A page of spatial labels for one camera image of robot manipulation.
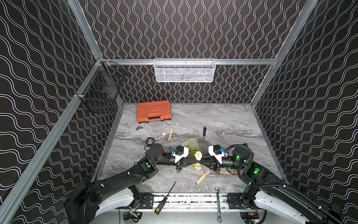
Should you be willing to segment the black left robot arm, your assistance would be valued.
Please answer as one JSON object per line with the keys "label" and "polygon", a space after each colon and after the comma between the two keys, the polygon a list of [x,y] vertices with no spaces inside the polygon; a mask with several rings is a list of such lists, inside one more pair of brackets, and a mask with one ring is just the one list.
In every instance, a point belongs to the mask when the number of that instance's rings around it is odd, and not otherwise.
{"label": "black left robot arm", "polygon": [[183,157],[185,148],[177,146],[164,151],[161,144],[148,146],[144,157],[135,162],[133,167],[107,179],[91,181],[83,179],[66,197],[64,208],[70,224],[88,224],[99,210],[99,205],[112,195],[126,189],[132,189],[158,173],[156,164],[172,165],[177,170],[196,164],[199,161],[194,157]]}

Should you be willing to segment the yellow green white towel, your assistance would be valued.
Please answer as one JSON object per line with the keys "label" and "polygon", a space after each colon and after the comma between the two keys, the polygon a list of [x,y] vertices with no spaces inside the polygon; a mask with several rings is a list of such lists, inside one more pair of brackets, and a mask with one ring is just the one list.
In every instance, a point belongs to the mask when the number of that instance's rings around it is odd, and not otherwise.
{"label": "yellow green white towel", "polygon": [[181,142],[181,146],[188,147],[189,156],[196,158],[198,161],[200,161],[203,157],[203,152],[197,138],[188,138],[187,140]]}

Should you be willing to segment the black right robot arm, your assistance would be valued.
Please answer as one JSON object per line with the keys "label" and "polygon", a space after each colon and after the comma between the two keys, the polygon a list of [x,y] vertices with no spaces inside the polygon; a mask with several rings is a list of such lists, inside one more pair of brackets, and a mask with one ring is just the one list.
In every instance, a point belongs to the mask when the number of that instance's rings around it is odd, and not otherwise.
{"label": "black right robot arm", "polygon": [[323,204],[310,199],[270,170],[254,161],[247,144],[228,148],[209,146],[200,164],[214,172],[233,168],[247,187],[241,194],[245,208],[262,209],[295,224],[341,224],[341,210],[336,204]]}

